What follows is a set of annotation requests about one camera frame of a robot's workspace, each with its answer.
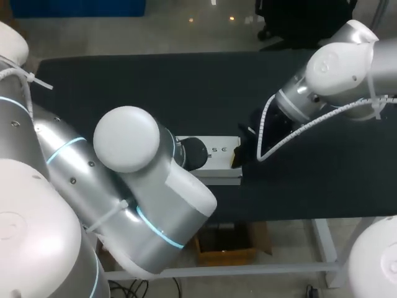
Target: floor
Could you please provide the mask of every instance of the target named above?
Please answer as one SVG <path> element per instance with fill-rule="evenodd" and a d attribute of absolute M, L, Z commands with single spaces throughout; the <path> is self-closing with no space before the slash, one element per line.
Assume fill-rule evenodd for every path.
<path fill-rule="evenodd" d="M 331 219 L 328 224 L 340 252 L 360 219 Z M 268 222 L 273 255 L 259 253 L 255 263 L 302 263 L 321 261 L 315 245 L 313 227 L 309 220 L 283 220 Z M 195 266 L 194 250 L 184 250 L 173 267 Z M 320 298 L 355 298 L 349 285 L 340 289 L 327 289 L 322 273 L 267 274 L 252 276 L 222 276 L 179 278 L 185 298 L 305 298 L 305 287 L 311 284 L 320 291 Z M 123 298 L 120 292 L 113 297 Z M 177 298 L 172 279 L 160 279 L 149 284 L 146 298 Z"/>
<path fill-rule="evenodd" d="M 20 25 L 29 36 L 29 68 L 36 69 L 42 59 L 66 56 L 257 51 L 264 46 L 256 38 L 264 22 L 253 13 L 254 0 L 147 1 L 146 16 L 142 18 L 21 20 Z M 355 18 L 369 25 L 377 2 L 359 0 Z M 396 14 L 397 0 L 391 0 L 377 31 L 379 37 L 397 35 Z M 357 219 L 329 221 L 338 249 L 357 222 Z M 309 222 L 269 222 L 269 230 L 274 254 L 260 255 L 258 262 L 318 259 Z M 193 262 L 191 252 L 187 251 L 179 258 L 178 266 L 190 266 Z M 182 278 L 180 282 L 185 298 L 303 298 L 307 284 L 320 288 L 322 298 L 353 297 L 348 285 L 326 289 L 323 275 L 316 273 Z M 177 289 L 171 279 L 153 281 L 147 297 L 177 297 Z"/>

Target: white cable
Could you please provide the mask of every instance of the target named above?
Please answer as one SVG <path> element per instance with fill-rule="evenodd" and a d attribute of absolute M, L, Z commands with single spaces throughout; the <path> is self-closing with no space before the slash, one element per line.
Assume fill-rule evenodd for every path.
<path fill-rule="evenodd" d="M 0 81 L 12 75 L 17 76 L 19 78 L 19 81 L 22 84 L 22 90 L 24 92 L 24 97 L 26 100 L 26 107 L 27 110 L 29 111 L 30 118 L 32 118 L 33 121 L 33 104 L 32 104 L 32 96 L 30 94 L 29 83 L 36 82 L 37 84 L 42 85 L 43 87 L 49 90 L 52 90 L 53 86 L 44 83 L 41 79 L 37 79 L 33 73 L 26 72 L 19 65 L 15 64 L 11 60 L 8 60 L 7 58 L 4 58 L 3 56 L 0 56 L 0 61 L 3 61 L 7 63 L 9 66 L 11 66 L 11 68 L 0 71 Z"/>
<path fill-rule="evenodd" d="M 265 127 L 266 113 L 274 98 L 275 98 L 275 94 L 273 94 L 267 101 L 265 108 L 263 109 L 262 112 L 261 122 L 259 123 L 258 146 L 256 148 L 256 158 L 259 161 L 261 161 L 261 158 L 263 157 L 261 156 L 261 153 L 262 153 L 263 129 Z"/>
<path fill-rule="evenodd" d="M 385 103 L 385 104 L 397 104 L 397 99 L 395 98 L 381 98 L 378 99 L 377 104 Z M 258 161 L 264 161 L 266 160 L 270 155 L 272 155 L 274 152 L 276 152 L 281 146 L 285 145 L 288 143 L 290 140 L 293 138 L 299 136 L 302 132 L 305 130 L 310 129 L 311 127 L 321 123 L 322 121 L 325 121 L 331 117 L 334 117 L 335 115 L 338 115 L 340 113 L 343 113 L 349 109 L 353 109 L 354 107 L 358 106 L 364 106 L 366 104 L 373 104 L 373 99 L 361 99 L 356 102 L 352 102 L 351 104 L 347 104 L 346 106 L 340 107 L 336 110 L 333 110 L 325 115 L 322 115 L 321 117 L 318 117 L 317 119 L 305 124 L 304 126 L 300 127 L 296 131 L 292 132 L 290 135 L 285 137 L 283 140 L 279 141 L 273 148 L 271 148 L 266 154 L 260 158 L 257 158 Z"/>
<path fill-rule="evenodd" d="M 32 106 L 32 97 L 30 95 L 30 87 L 26 80 L 26 77 L 20 70 L 15 68 L 7 68 L 6 70 L 0 71 L 0 81 L 8 76 L 17 76 L 19 78 L 20 83 L 22 84 L 22 90 L 24 92 L 24 97 L 26 100 L 26 107 L 29 111 L 30 118 L 33 120 L 33 106 Z"/>

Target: black bag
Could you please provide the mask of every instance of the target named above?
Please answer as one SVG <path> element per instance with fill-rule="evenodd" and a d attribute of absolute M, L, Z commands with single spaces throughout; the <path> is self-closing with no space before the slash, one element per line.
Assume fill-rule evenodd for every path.
<path fill-rule="evenodd" d="M 357 0 L 256 0 L 266 25 L 258 37 L 279 36 L 287 47 L 313 48 L 352 19 Z"/>

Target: cardboard box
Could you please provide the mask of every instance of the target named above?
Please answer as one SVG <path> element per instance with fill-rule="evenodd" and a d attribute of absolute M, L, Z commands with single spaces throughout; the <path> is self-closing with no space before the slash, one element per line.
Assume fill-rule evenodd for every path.
<path fill-rule="evenodd" d="M 205 185 L 240 185 L 243 171 L 232 169 L 234 149 L 240 146 L 239 137 L 230 136 L 194 136 L 203 141 L 208 151 L 208 160 L 204 166 L 192 171 Z"/>
<path fill-rule="evenodd" d="M 272 254 L 266 222 L 207 226 L 196 234 L 194 242 L 202 266 L 250 264 L 258 250 Z"/>

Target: metal table frame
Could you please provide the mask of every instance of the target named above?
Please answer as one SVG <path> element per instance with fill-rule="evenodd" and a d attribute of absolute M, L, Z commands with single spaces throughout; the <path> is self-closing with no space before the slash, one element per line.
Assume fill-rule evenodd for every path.
<path fill-rule="evenodd" d="M 172 268 L 164 270 L 159 278 L 186 278 L 194 276 L 227 276 L 247 274 L 272 274 L 272 273 L 307 273 L 326 272 L 326 282 L 329 288 L 343 286 L 347 279 L 347 261 L 350 251 L 359 235 L 376 222 L 378 217 L 363 217 L 356 226 L 344 249 L 338 256 L 331 232 L 326 219 L 313 219 L 314 234 L 321 252 L 323 262 L 298 263 L 298 264 L 260 264 L 245 266 L 220 266 L 220 267 L 195 267 Z M 124 281 L 135 279 L 125 271 L 106 272 L 107 279 Z"/>

